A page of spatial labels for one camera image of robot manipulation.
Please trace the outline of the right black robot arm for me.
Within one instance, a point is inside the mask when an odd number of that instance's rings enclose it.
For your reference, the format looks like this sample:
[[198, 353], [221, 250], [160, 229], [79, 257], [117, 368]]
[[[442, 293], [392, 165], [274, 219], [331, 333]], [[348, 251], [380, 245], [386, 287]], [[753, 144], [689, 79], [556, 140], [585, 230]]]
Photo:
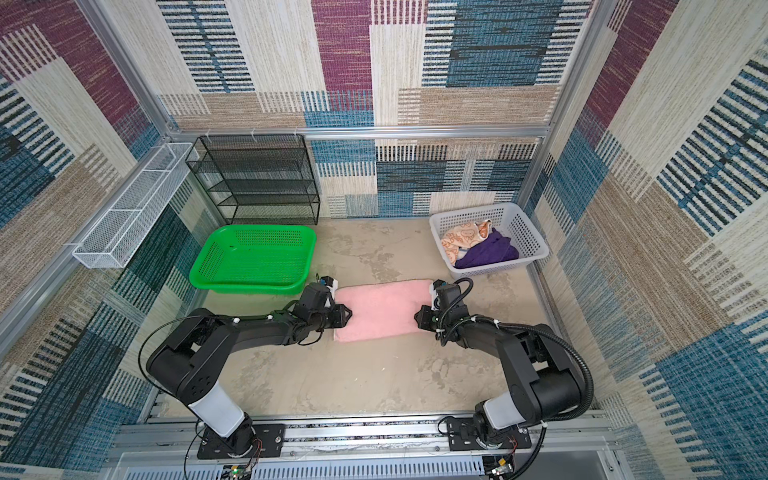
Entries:
[[519, 427], [580, 417], [594, 400], [591, 371], [576, 349], [544, 325], [504, 323], [484, 315], [455, 316], [424, 305], [419, 329], [497, 358], [507, 390], [475, 407], [473, 433], [484, 447], [500, 445]]

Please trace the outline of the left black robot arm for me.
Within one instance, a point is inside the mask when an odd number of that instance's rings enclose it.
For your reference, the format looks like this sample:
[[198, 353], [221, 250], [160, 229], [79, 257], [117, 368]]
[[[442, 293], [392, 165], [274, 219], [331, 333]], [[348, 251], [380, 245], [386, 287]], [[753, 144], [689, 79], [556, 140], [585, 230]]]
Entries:
[[347, 326], [353, 311], [336, 301], [331, 277], [307, 285], [297, 300], [267, 314], [226, 316], [205, 308], [193, 311], [151, 353], [144, 367], [167, 394], [204, 425], [197, 458], [254, 460], [276, 456], [284, 428], [254, 425], [222, 387], [219, 377], [229, 357], [266, 346], [309, 346], [313, 332]]

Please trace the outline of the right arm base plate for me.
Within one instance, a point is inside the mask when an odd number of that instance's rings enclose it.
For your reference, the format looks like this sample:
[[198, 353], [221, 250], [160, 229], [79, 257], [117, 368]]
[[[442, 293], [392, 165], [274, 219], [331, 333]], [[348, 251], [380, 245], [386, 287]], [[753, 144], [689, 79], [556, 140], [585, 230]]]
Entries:
[[437, 430], [447, 437], [451, 451], [515, 450], [533, 446], [526, 429], [511, 426], [481, 432], [471, 417], [447, 415], [438, 421]]

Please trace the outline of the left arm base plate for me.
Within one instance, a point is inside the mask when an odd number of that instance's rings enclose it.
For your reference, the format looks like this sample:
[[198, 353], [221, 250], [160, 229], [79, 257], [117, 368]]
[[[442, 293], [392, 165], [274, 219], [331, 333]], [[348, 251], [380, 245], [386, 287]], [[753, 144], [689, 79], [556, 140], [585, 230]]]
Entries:
[[206, 427], [196, 458], [241, 460], [279, 457], [283, 448], [284, 424], [251, 424], [238, 427], [229, 437], [220, 437]]

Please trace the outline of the pink towel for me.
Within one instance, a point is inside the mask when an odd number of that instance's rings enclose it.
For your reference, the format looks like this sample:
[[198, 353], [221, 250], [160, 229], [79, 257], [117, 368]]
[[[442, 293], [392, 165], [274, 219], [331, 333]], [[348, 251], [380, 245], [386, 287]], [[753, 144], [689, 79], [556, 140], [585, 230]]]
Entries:
[[352, 311], [347, 325], [334, 331], [339, 343], [423, 333], [414, 316], [431, 302], [430, 280], [408, 280], [341, 288], [335, 300]]

